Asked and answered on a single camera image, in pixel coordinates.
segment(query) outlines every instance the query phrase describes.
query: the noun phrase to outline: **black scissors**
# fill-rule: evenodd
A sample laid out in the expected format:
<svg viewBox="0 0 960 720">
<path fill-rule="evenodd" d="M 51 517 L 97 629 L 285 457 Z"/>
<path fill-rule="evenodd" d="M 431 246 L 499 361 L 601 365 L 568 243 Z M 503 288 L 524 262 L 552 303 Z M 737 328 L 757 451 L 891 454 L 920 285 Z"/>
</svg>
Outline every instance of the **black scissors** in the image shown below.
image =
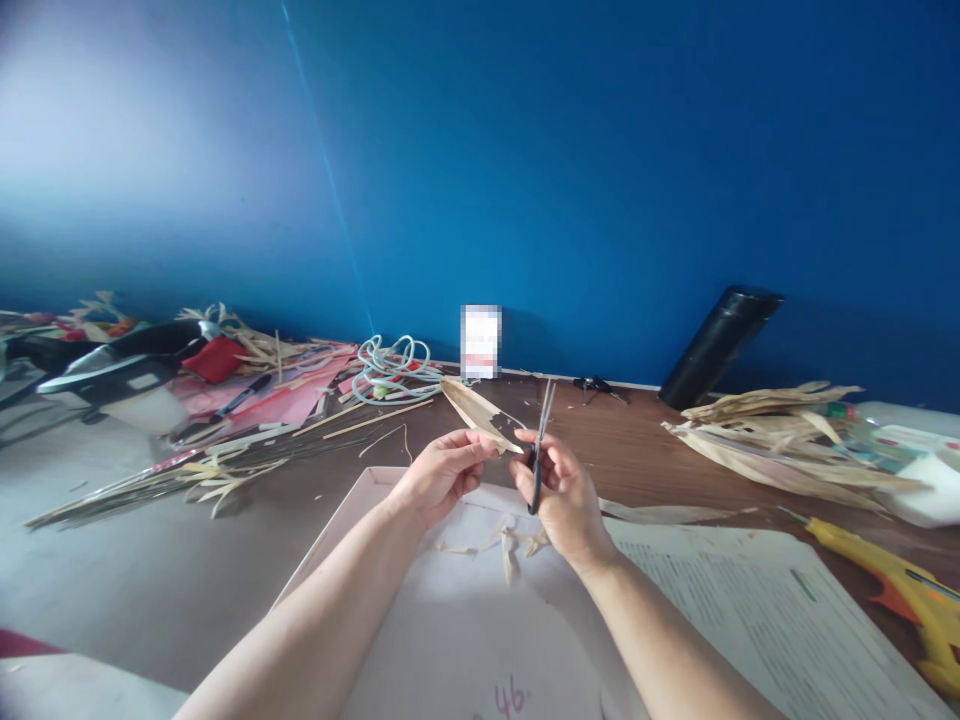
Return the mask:
<svg viewBox="0 0 960 720">
<path fill-rule="evenodd" d="M 533 504 L 527 505 L 527 512 L 536 515 L 540 510 L 540 488 L 543 484 L 543 465 L 540 464 L 540 444 L 543 442 L 543 434 L 547 431 L 547 423 L 550 422 L 550 409 L 553 407 L 553 396 L 557 392 L 557 386 L 553 379 L 547 380 L 547 390 L 543 394 L 543 407 L 540 410 L 540 427 L 537 430 L 537 442 L 530 451 L 530 459 L 527 460 L 527 467 L 533 470 Z"/>
</svg>

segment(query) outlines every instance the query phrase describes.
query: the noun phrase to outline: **corn husk pile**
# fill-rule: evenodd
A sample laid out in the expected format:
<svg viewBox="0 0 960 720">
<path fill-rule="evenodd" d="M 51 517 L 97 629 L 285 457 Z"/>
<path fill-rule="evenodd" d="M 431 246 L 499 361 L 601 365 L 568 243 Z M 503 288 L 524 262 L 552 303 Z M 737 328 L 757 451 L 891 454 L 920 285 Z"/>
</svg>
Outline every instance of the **corn husk pile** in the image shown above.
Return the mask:
<svg viewBox="0 0 960 720">
<path fill-rule="evenodd" d="M 243 365 L 237 370 L 238 375 L 259 375 L 262 373 L 282 373 L 288 368 L 310 364 L 324 356 L 318 356 L 314 351 L 332 346 L 331 351 L 339 354 L 349 352 L 352 345 L 310 338 L 309 342 L 287 342 L 279 335 L 267 335 L 254 330 L 240 319 L 235 313 L 228 312 L 223 303 L 211 305 L 206 310 L 184 308 L 177 315 L 177 320 L 209 320 L 220 325 L 224 334 L 233 338 L 246 349 L 246 355 L 239 355 Z M 311 353 L 307 359 L 304 355 Z"/>
<path fill-rule="evenodd" d="M 837 401 L 863 388 L 829 385 L 812 382 L 728 395 L 712 405 L 684 411 L 688 421 L 682 425 L 665 422 L 663 426 L 714 462 L 754 482 L 797 495 L 883 511 L 874 499 L 877 493 L 924 487 L 847 452 L 842 433 L 848 421 L 823 417 L 809 406 Z"/>
</svg>

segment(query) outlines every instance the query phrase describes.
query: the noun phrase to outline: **black object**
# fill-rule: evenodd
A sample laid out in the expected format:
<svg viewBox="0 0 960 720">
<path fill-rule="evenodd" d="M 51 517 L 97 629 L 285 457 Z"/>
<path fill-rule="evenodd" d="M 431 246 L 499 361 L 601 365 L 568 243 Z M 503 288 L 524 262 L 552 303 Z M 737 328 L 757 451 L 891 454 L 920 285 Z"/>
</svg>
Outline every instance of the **black object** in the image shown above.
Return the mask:
<svg viewBox="0 0 960 720">
<path fill-rule="evenodd" d="M 37 387 L 37 393 L 69 393 L 94 407 L 126 400 L 172 380 L 181 362 L 200 352 L 217 332 L 202 320 L 135 330 L 71 363 L 59 377 Z"/>
<path fill-rule="evenodd" d="M 26 387 L 22 387 L 0 400 L 0 411 L 13 407 L 18 402 L 30 397 L 40 385 L 57 377 L 70 366 L 70 363 L 98 347 L 100 347 L 100 343 L 87 340 L 65 342 L 41 335 L 21 335 L 11 338 L 7 341 L 5 348 L 7 360 L 25 358 L 37 370 L 42 370 L 44 374 Z"/>
<path fill-rule="evenodd" d="M 527 467 L 533 470 L 533 502 L 527 505 L 527 512 L 536 515 L 540 512 L 540 488 L 543 486 L 543 466 L 540 464 L 540 443 L 530 448 Z"/>
<path fill-rule="evenodd" d="M 607 395 L 612 395 L 617 400 L 622 402 L 624 405 L 629 405 L 630 401 L 618 395 L 609 383 L 606 380 L 602 380 L 599 375 L 594 375 L 592 378 L 577 378 L 573 381 L 573 386 L 578 387 L 583 390 L 583 404 L 586 407 L 587 404 L 587 390 L 596 390 L 597 392 L 606 393 Z"/>
<path fill-rule="evenodd" d="M 748 285 L 728 287 L 660 388 L 675 410 L 699 405 L 743 348 L 783 303 L 783 296 Z"/>
</svg>

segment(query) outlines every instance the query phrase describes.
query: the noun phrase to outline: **black bottle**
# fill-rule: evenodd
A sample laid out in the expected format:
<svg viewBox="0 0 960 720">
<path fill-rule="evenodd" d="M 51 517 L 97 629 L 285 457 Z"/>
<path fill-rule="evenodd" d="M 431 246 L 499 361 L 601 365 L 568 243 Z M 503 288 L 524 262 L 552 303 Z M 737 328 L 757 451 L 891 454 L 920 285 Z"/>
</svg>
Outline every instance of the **black bottle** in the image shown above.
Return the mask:
<svg viewBox="0 0 960 720">
<path fill-rule="evenodd" d="M 658 397 L 675 410 L 701 404 L 743 348 L 783 303 L 783 296 L 748 285 L 728 287 L 703 321 Z"/>
</svg>

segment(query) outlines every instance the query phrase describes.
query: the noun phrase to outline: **wooden table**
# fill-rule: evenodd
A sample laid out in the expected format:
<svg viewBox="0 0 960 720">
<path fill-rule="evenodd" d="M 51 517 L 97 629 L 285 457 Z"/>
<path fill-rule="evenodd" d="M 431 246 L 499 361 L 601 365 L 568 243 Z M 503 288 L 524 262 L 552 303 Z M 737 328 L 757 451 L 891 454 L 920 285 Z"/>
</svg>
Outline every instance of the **wooden table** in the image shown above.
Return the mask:
<svg viewBox="0 0 960 720">
<path fill-rule="evenodd" d="M 478 391 L 536 427 L 543 385 L 506 376 L 481 383 Z M 661 428 L 679 415 L 653 393 L 625 394 L 630 406 L 600 395 L 583 407 L 581 392 L 561 383 L 554 403 L 551 432 L 573 448 L 603 497 L 628 506 L 757 507 L 725 524 L 812 539 L 775 510 L 787 505 L 960 585 L 960 568 L 951 562 L 960 549 L 957 530 L 921 530 L 752 483 Z M 210 520 L 209 507 L 171 496 L 80 528 L 29 532 L 20 522 L 75 499 L 80 491 L 71 489 L 80 483 L 89 492 L 157 459 L 156 444 L 119 421 L 88 427 L 50 415 L 25 405 L 0 418 L 2 625 L 188 692 L 268 611 L 363 469 L 408 462 L 397 432 L 363 458 L 352 448 L 288 463 L 257 483 L 250 506 L 235 517 Z M 442 396 L 385 422 L 377 435 L 401 423 L 414 455 L 463 427 Z M 508 461 L 488 463 L 484 481 L 512 485 Z M 896 647 L 916 661 L 921 648 L 912 628 L 866 602 L 876 590 L 873 579 L 817 551 Z"/>
<path fill-rule="evenodd" d="M 835 523 L 929 570 L 954 588 L 960 587 L 960 528 L 927 530 L 751 482 L 708 460 L 664 430 L 660 426 L 663 421 L 677 424 L 684 418 L 661 403 L 655 393 L 624 390 L 621 394 L 630 400 L 629 406 L 599 395 L 584 407 L 582 391 L 561 383 L 553 404 L 550 432 L 565 440 L 586 465 L 601 497 L 629 507 L 758 508 L 755 513 L 704 524 L 781 530 L 811 544 L 867 615 L 916 664 L 922 656 L 922 646 L 913 627 L 885 607 L 869 602 L 871 596 L 879 594 L 879 582 L 859 566 L 822 547 L 776 506 Z"/>
</svg>

